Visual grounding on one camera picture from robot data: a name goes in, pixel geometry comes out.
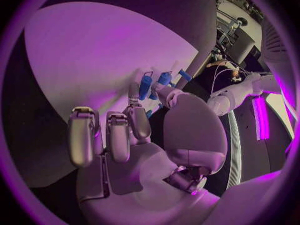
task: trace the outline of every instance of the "white surface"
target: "white surface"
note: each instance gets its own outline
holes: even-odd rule
[[[98,109],[104,140],[105,112],[127,106],[128,82],[138,69],[164,72],[179,64],[185,70],[198,52],[146,16],[96,2],[38,10],[25,27],[25,44],[34,76],[58,114],[67,121],[75,106]]]
[[[265,99],[270,107],[277,113],[284,126],[286,127],[290,137],[294,139],[294,131],[286,110],[283,96],[281,94],[269,94]]]
[[[261,25],[256,22],[252,17],[250,17],[244,10],[236,6],[231,2],[222,2],[219,7],[219,10],[222,12],[230,15],[231,17],[237,18],[244,18],[248,21],[247,26],[241,26],[240,28],[247,33],[254,41],[255,46],[258,50],[261,50],[262,46],[262,27]],[[229,19],[220,13],[216,13],[218,17],[222,18],[226,22],[229,22]]]

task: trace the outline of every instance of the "light strip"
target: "light strip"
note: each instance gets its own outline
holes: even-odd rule
[[[269,121],[265,99],[258,97],[252,100],[257,140],[265,140],[270,137]]]

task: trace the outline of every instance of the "purple light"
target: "purple light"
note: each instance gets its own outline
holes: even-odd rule
[[[257,140],[265,140],[270,137],[269,121],[265,99],[262,97],[252,100],[252,105],[256,123],[256,138]]]

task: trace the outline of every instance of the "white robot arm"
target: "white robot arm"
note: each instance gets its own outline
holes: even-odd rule
[[[212,93],[207,104],[217,116],[222,116],[239,107],[247,96],[258,96],[264,92],[281,94],[274,76],[251,73],[243,82]]]

